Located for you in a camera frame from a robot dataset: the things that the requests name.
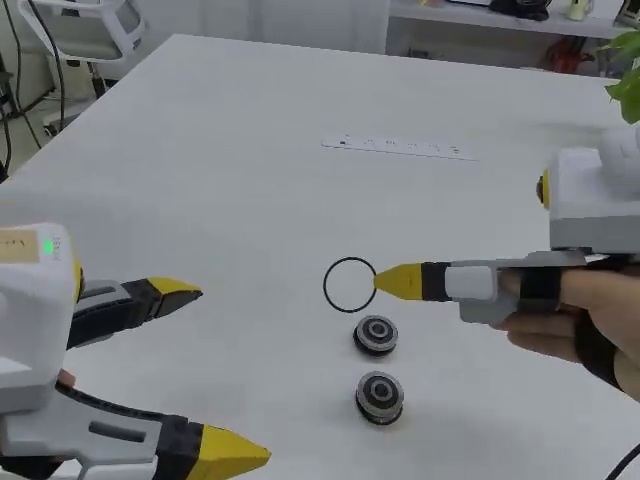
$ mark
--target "white wall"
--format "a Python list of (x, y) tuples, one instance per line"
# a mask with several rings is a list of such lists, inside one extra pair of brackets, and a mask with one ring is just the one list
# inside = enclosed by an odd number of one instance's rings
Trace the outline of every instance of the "white wall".
[(389, 0), (138, 0), (149, 31), (119, 78), (173, 33), (384, 52)]
[(420, 22), (411, 46), (432, 57), (463, 63), (531, 67), (559, 35), (510, 31), (470, 25)]

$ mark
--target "green plant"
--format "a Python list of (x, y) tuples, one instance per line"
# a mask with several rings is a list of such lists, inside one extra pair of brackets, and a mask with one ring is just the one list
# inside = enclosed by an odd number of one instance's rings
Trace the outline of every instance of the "green plant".
[[(634, 60), (640, 57), (640, 31), (623, 33), (604, 48), (618, 50), (616, 58)], [(620, 102), (625, 122), (634, 124), (640, 121), (640, 66), (630, 69), (618, 83), (605, 88), (613, 100)]]

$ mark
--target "power strip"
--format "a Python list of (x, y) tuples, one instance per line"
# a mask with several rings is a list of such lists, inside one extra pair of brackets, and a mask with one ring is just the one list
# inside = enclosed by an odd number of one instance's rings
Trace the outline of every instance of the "power strip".
[(477, 161), (477, 159), (473, 158), (469, 152), (466, 152), (461, 147), (455, 145), (443, 145), (433, 142), (411, 142), (397, 138), (355, 138), (349, 134), (334, 135), (323, 140), (322, 146), (329, 148), (345, 148), (347, 150), (366, 150), (369, 152), (415, 155), (419, 157)]

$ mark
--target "label sticker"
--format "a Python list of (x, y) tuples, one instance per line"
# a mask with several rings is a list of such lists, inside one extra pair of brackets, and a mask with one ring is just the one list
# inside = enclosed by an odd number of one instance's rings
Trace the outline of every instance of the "label sticker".
[(370, 152), (397, 153), (418, 157), (450, 158), (452, 160), (477, 161), (470, 152), (457, 145), (435, 142), (414, 142), (398, 138), (352, 137), (349, 134), (334, 135), (322, 141), (323, 147), (366, 150)]
[(0, 263), (38, 263), (38, 235), (35, 230), (0, 229)]

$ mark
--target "finger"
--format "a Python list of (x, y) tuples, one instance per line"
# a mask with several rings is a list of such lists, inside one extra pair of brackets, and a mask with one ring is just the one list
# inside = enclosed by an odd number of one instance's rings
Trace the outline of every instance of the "finger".
[(573, 346), (573, 340), (570, 338), (520, 332), (509, 332), (507, 338), (517, 347), (529, 350), (530, 352), (560, 358), (568, 362), (579, 363), (576, 349)]
[(622, 273), (625, 275), (630, 275), (632, 277), (640, 277), (640, 265), (637, 263), (631, 264), (622, 269)]
[[(520, 274), (505, 270), (500, 283), (514, 295), (520, 294)], [(567, 305), (595, 310), (615, 304), (627, 305), (640, 296), (640, 279), (612, 272), (569, 269), (562, 273), (560, 301)]]
[(76, 383), (76, 377), (66, 370), (60, 370), (60, 373), (58, 374), (58, 381), (67, 387), (73, 387)]
[(514, 313), (498, 326), (499, 330), (514, 333), (573, 338), (576, 319), (570, 315), (524, 315)]
[(582, 311), (582, 308), (574, 307), (573, 305), (567, 305), (563, 303), (560, 305), (559, 312), (565, 313), (567, 315), (577, 315)]
[(613, 369), (622, 391), (640, 402), (640, 368), (638, 368), (638, 364), (624, 352), (618, 350), (614, 357)]

